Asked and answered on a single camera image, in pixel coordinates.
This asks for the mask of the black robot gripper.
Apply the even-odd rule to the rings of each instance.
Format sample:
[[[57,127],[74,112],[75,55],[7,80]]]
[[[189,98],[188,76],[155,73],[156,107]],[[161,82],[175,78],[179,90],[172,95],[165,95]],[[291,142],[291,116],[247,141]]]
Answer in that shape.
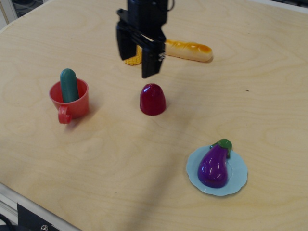
[[[118,50],[122,60],[136,55],[142,47],[142,78],[158,74],[165,58],[167,0],[128,0],[127,9],[118,9],[116,27]]]

